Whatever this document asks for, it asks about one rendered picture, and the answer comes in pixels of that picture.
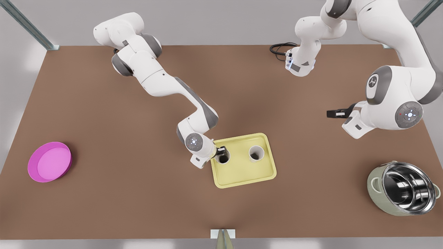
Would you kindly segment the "pale yellow rectangular tray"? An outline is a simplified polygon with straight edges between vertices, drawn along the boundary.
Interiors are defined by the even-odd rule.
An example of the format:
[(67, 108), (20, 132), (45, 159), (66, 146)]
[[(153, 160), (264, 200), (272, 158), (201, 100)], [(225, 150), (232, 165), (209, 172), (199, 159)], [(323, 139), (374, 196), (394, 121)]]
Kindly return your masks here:
[[(239, 137), (216, 140), (217, 147), (225, 146), (230, 153), (226, 164), (219, 164), (211, 159), (211, 167), (215, 185), (218, 188), (229, 188), (250, 183), (274, 179), (277, 169), (266, 134), (255, 133)], [(248, 151), (252, 146), (261, 146), (265, 155), (258, 162), (250, 162)]]

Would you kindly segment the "steel pot with green outside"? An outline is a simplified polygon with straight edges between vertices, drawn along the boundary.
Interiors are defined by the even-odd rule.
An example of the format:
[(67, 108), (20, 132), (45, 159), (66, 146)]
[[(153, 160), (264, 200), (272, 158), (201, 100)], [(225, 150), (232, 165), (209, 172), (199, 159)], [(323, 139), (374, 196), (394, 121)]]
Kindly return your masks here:
[(367, 191), (380, 210), (393, 216), (427, 214), (442, 194), (423, 170), (397, 161), (373, 169)]

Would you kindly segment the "pink round bowl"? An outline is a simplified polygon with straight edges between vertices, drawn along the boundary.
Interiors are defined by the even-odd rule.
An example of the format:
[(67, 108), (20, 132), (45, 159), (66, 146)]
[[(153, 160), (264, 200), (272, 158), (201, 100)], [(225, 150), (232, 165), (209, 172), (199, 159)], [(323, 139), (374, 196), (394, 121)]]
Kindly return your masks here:
[(64, 143), (50, 142), (40, 146), (30, 156), (27, 164), (29, 176), (36, 182), (56, 180), (71, 168), (71, 150)]

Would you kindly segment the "silver frame post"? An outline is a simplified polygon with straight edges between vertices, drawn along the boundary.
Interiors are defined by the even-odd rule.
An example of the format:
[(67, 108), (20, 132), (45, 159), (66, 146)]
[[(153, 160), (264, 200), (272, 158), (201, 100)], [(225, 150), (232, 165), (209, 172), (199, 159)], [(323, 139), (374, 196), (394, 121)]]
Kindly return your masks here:
[(443, 0), (398, 0), (398, 3), (414, 27), (419, 27), (434, 13), (443, 11)]
[(14, 19), (16, 20), (33, 38), (35, 38), (47, 51), (56, 51), (60, 49), (59, 45), (52, 44), (49, 39), (46, 38), (36, 28), (31, 21), (29, 21), (24, 14), (10, 1), (0, 0), (0, 6)]
[(210, 230), (210, 238), (216, 239), (215, 249), (234, 249), (232, 239), (236, 238), (236, 230)]

